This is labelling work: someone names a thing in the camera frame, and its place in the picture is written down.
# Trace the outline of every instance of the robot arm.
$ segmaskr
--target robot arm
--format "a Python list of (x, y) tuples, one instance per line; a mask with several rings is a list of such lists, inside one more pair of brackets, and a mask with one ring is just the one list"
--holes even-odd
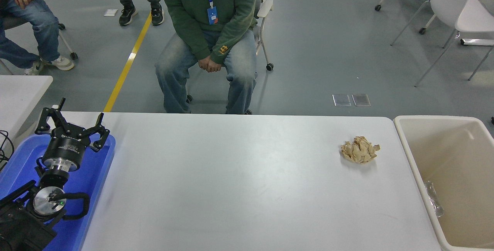
[[(37, 160), (36, 172), (39, 183), (34, 180), (21, 186), (0, 200), (0, 250), (41, 251), (56, 236), (53, 226), (61, 219), (76, 220), (89, 211), (88, 194), (66, 193), (64, 185), (69, 173), (81, 167), (88, 147), (98, 152), (104, 146), (110, 130), (101, 125), (103, 113), (95, 126), (85, 129), (67, 123), (62, 116), (63, 98), (57, 108), (43, 108), (36, 134), (50, 134), (51, 140), (44, 155)], [(55, 127), (47, 123), (51, 117)], [(100, 138), (91, 144), (90, 136), (99, 133)], [(66, 215), (67, 200), (82, 199), (80, 214)]]

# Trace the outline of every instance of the sneaker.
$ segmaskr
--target sneaker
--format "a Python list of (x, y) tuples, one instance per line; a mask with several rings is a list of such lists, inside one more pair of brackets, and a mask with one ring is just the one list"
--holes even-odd
[(59, 70), (71, 70), (75, 66), (71, 60), (63, 57), (62, 55), (60, 55), (57, 59), (51, 62), (45, 60), (43, 60), (43, 62), (46, 64), (51, 64), (53, 66), (56, 66)]
[(122, 15), (118, 19), (120, 26), (129, 25), (132, 22), (132, 18), (137, 15), (134, 5), (130, 7), (123, 7)]
[(151, 9), (151, 23), (154, 26), (158, 26), (164, 22), (164, 16), (163, 16), (163, 9), (161, 8), (161, 5), (159, 5), (159, 8), (152, 8)]
[(43, 70), (44, 64), (40, 61), (33, 61), (32, 67), (24, 70), (24, 75), (39, 75), (39, 72)]

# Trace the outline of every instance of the tray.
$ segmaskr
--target tray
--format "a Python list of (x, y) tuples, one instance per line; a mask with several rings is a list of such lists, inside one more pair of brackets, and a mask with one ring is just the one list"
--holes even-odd
[[(48, 134), (31, 135), (19, 145), (0, 173), (0, 198), (5, 197), (30, 180), (39, 181), (35, 171), (36, 159), (44, 154), (50, 138)], [(96, 134), (90, 138), (93, 142), (99, 139), (99, 135)], [(109, 135), (99, 152), (95, 153), (92, 149), (87, 149), (81, 168), (69, 173), (69, 180), (64, 186), (64, 191), (67, 193), (87, 193), (91, 197), (90, 210), (81, 219), (61, 220), (57, 223), (53, 230), (58, 234), (44, 251), (79, 251), (82, 248), (101, 189), (112, 163), (114, 150), (115, 138)], [(65, 209), (67, 214), (79, 214), (82, 209), (82, 201), (68, 200)]]

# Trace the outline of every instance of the plastic bin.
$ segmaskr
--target plastic bin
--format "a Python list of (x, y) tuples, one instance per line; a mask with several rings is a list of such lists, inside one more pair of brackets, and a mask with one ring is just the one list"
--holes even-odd
[[(44, 154), (50, 135), (31, 135), (26, 138), (14, 152), (7, 166), (0, 173), (0, 198), (5, 197), (30, 180), (39, 181), (36, 174), (36, 159)], [(99, 139), (93, 135), (91, 141)], [(57, 236), (46, 246), (44, 251), (79, 251), (88, 232), (94, 209), (103, 188), (106, 175), (113, 160), (115, 138), (109, 135), (103, 148), (95, 153), (87, 149), (84, 153), (81, 168), (69, 173), (69, 181), (64, 186), (65, 192), (85, 192), (90, 198), (90, 210), (86, 216), (78, 220), (61, 220), (53, 230)], [(68, 200), (65, 209), (67, 214), (81, 212), (80, 200)]]
[(484, 124), (450, 116), (394, 123), (443, 250), (494, 251), (494, 139)]

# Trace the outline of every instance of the yellow floor line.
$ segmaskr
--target yellow floor line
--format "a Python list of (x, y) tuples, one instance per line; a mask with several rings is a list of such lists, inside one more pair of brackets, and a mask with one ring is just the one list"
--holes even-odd
[(132, 52), (130, 53), (129, 58), (127, 59), (127, 63), (125, 63), (125, 66), (123, 67), (122, 73), (120, 73), (120, 77), (118, 78), (117, 83), (113, 88), (113, 92), (110, 95), (110, 98), (106, 102), (106, 106), (103, 112), (110, 112), (112, 110), (113, 105), (117, 100), (118, 94), (120, 93), (120, 89), (122, 88), (122, 85), (124, 84), (125, 79), (127, 78), (127, 75), (130, 71), (130, 67), (132, 66), (132, 63), (134, 63), (135, 56), (137, 56), (137, 52), (139, 52), (139, 48), (141, 48), (142, 41), (144, 40), (144, 37), (148, 32), (148, 28), (150, 24), (151, 24), (151, 13), (149, 13), (148, 15), (148, 19), (146, 20), (146, 23), (144, 24), (144, 27), (141, 30), (141, 34), (139, 34), (139, 37), (137, 38), (137, 41), (134, 44), (134, 48), (132, 48)]

